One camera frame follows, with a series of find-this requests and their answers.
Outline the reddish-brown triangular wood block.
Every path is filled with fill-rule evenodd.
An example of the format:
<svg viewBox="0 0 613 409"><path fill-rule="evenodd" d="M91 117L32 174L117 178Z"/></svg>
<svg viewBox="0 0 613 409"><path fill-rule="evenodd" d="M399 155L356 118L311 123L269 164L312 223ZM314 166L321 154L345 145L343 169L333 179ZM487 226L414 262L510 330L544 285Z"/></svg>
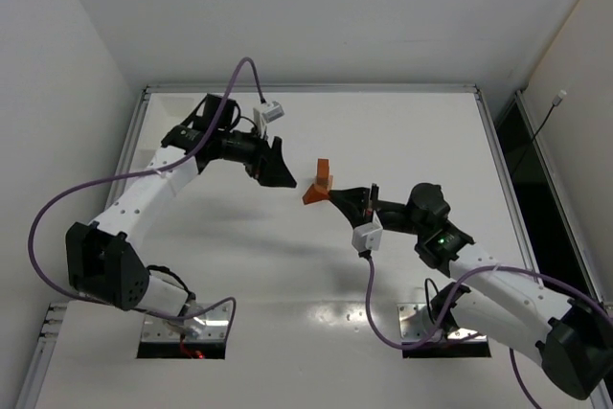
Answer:
<svg viewBox="0 0 613 409"><path fill-rule="evenodd" d="M329 200L329 189L320 186L316 183L312 183L304 193L302 201L304 205L310 205L320 201Z"/></svg>

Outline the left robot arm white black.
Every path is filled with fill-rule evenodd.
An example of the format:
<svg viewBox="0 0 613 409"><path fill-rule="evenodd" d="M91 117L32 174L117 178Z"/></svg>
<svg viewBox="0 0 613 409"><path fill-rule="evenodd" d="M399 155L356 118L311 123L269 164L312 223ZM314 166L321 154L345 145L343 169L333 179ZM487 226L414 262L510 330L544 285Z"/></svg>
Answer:
<svg viewBox="0 0 613 409"><path fill-rule="evenodd" d="M148 167L104 212L88 224L75 223L65 243L69 284L78 293L123 311L150 312L172 322L196 313L191 290L156 277L138 255L163 210L215 160L242 164L268 188L295 188L283 159L282 140L269 140L267 126L281 118L278 102L253 110L250 131L237 130L238 104L208 94L163 138Z"/></svg>

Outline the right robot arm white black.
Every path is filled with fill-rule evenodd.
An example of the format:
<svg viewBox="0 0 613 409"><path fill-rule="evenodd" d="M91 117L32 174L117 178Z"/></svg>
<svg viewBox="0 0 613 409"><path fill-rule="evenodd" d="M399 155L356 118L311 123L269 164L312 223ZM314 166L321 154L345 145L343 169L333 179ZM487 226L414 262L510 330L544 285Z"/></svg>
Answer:
<svg viewBox="0 0 613 409"><path fill-rule="evenodd" d="M612 370L612 320L575 288L530 270L505 266L448 218L440 186L419 183L406 203L384 201L377 185L331 190L328 200L352 226L352 246L366 261L384 232L413 235L415 251L450 283L412 318L404 352L436 346L459 329L473 330L538 365L566 395L586 400Z"/></svg>

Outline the reddish-brown arch wood block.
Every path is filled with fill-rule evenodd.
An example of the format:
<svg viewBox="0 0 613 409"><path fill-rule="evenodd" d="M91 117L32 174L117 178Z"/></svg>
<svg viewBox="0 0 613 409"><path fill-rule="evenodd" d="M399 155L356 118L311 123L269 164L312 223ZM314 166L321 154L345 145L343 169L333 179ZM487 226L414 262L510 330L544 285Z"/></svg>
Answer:
<svg viewBox="0 0 613 409"><path fill-rule="evenodd" d="M327 158L319 158L317 160L317 171L315 176L315 184L324 187L330 188L332 184L332 175L329 170L329 159Z"/></svg>

